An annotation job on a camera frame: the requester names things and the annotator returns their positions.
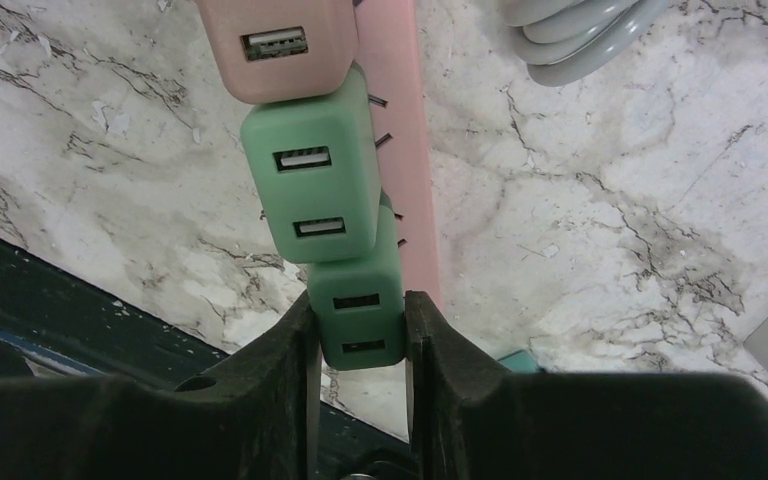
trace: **green plug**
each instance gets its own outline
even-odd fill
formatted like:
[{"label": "green plug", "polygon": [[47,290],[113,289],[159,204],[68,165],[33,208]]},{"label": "green plug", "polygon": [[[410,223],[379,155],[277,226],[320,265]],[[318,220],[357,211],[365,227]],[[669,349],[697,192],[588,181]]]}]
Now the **green plug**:
[{"label": "green plug", "polygon": [[281,256],[329,262],[372,250],[381,178],[359,70],[330,95],[254,107],[240,138]]},{"label": "green plug", "polygon": [[307,290],[325,361],[337,370],[385,367],[405,356],[405,299],[396,219],[379,207],[368,255],[308,267]]}]

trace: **pink strip base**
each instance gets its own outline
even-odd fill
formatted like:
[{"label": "pink strip base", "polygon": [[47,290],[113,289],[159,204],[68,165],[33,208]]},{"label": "pink strip base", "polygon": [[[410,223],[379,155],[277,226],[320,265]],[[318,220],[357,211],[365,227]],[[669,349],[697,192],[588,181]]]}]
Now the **pink strip base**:
[{"label": "pink strip base", "polygon": [[355,8],[360,37],[357,63],[369,93],[384,191],[401,215],[399,249],[405,290],[428,292],[441,305],[437,233],[431,203],[431,166],[422,99],[414,0],[363,0]]}]

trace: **white marble tabletop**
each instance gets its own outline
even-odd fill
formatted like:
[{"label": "white marble tabletop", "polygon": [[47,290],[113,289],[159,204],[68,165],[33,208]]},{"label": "white marble tabletop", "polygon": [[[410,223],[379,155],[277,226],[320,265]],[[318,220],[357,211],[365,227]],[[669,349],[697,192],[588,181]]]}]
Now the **white marble tabletop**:
[{"label": "white marble tabletop", "polygon": [[[768,0],[673,6],[557,89],[489,0],[418,3],[452,324],[550,370],[768,398],[742,347],[768,315]],[[0,237],[236,350],[305,279],[261,218],[247,111],[191,0],[0,0]],[[326,373],[327,401],[406,436],[401,367]]]}]

